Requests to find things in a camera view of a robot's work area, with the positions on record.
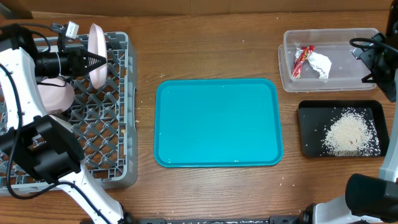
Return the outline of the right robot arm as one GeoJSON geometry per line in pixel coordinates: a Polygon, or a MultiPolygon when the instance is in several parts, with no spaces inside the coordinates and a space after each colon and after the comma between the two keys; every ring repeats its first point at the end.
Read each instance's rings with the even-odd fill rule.
{"type": "MultiPolygon", "coordinates": [[[[397,103],[397,1],[385,33],[350,40],[355,59],[391,103],[397,103]]],[[[374,100],[305,100],[297,110],[302,152],[307,157],[383,158],[377,177],[353,174],[345,192],[313,203],[289,223],[394,223],[397,221],[397,121],[387,132],[382,106],[374,100]]]]}

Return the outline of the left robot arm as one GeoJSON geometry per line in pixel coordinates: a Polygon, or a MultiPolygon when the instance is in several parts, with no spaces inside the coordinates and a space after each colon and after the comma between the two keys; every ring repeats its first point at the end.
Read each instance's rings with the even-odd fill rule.
{"type": "Polygon", "coordinates": [[[1,88],[7,108],[1,150],[8,155],[6,176],[18,165],[34,179],[45,181],[48,189],[62,189],[94,223],[133,223],[133,217],[90,174],[71,125],[45,109],[37,81],[37,77],[91,74],[107,58],[66,46],[77,36],[76,23],[53,23],[49,29],[58,34],[57,51],[37,50],[32,23],[1,27],[1,88]]]}

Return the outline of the white napkin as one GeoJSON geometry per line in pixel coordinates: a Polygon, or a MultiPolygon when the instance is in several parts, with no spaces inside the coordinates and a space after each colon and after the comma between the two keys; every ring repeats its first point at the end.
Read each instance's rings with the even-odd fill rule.
{"type": "Polygon", "coordinates": [[[319,78],[328,78],[331,70],[330,59],[322,54],[312,52],[307,60],[310,66],[319,73],[319,78]]]}

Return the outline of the red silver snack wrapper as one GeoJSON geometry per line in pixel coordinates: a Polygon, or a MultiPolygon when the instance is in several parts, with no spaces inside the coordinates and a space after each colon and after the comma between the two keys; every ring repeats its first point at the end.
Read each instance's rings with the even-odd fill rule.
{"type": "Polygon", "coordinates": [[[302,65],[304,61],[306,61],[306,59],[314,52],[314,50],[314,45],[304,46],[297,49],[295,53],[294,67],[292,69],[293,78],[300,78],[302,65]]]}

